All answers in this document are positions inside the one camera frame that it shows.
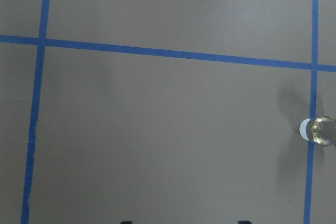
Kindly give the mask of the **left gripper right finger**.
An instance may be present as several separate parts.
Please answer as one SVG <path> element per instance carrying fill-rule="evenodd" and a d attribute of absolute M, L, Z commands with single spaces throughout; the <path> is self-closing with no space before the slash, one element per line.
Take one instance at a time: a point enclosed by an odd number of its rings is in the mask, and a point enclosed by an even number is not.
<path fill-rule="evenodd" d="M 249 221 L 249 220 L 239 220 L 238 224 L 251 224 L 251 221 Z"/>

